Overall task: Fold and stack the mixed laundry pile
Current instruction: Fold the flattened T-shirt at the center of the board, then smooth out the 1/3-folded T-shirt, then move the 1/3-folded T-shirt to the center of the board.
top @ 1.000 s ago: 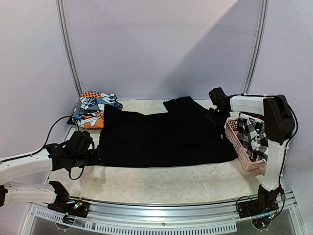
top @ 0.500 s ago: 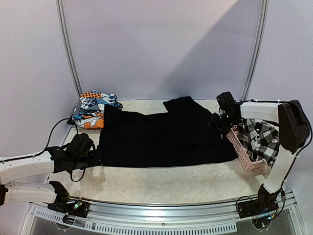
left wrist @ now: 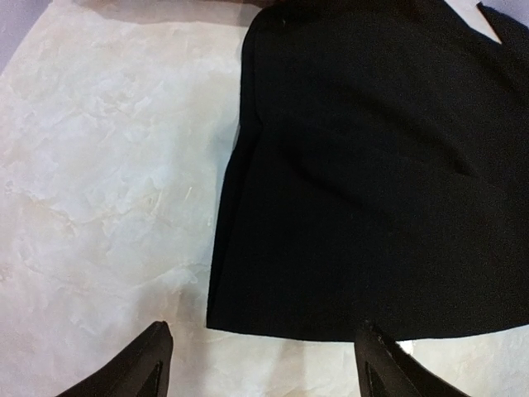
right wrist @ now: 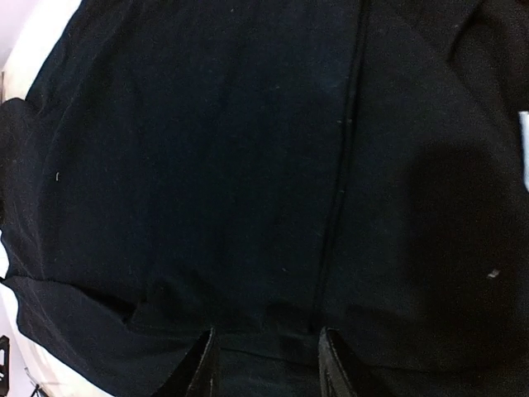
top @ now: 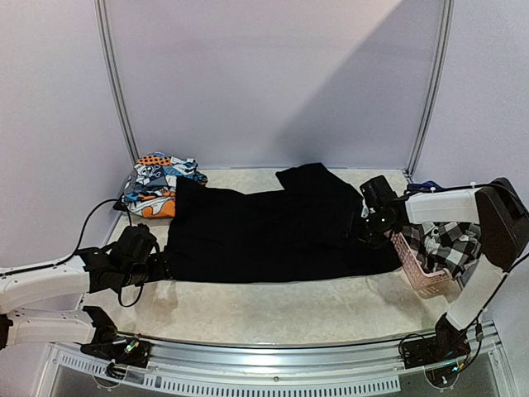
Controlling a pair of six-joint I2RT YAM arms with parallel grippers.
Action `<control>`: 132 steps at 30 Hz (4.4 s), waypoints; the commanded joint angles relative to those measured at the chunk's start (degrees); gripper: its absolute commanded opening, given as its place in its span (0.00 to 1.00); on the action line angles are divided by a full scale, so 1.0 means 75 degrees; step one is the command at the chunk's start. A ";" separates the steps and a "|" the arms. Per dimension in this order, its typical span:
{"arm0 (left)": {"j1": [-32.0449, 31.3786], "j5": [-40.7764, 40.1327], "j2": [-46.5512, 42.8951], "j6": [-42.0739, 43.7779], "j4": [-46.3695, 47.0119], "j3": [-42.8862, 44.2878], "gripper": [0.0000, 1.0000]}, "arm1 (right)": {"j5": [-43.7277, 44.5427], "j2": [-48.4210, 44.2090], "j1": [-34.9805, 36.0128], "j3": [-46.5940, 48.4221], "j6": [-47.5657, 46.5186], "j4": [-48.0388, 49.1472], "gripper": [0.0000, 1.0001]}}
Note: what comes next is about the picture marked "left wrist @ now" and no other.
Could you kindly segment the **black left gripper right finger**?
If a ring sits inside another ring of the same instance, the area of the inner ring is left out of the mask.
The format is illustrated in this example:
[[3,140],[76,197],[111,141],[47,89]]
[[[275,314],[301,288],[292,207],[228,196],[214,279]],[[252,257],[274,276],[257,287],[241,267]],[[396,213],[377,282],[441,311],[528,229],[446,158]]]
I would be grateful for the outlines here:
[[465,393],[431,373],[374,324],[355,335],[360,394],[364,397],[464,397]]

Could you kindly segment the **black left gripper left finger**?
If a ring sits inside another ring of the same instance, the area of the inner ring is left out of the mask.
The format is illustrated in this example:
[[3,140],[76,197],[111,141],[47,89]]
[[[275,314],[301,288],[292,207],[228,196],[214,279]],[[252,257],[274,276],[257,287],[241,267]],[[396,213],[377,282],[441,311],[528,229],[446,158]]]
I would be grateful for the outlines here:
[[156,321],[100,370],[59,397],[165,397],[172,352],[169,325]]

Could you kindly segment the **black t-shirt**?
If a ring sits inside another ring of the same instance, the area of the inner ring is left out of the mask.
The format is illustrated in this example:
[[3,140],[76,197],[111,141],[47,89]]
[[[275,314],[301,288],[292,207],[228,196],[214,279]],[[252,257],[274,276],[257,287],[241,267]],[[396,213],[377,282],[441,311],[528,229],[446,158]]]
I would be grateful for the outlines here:
[[241,52],[206,325],[351,342],[528,322],[528,30],[442,1],[282,1]]

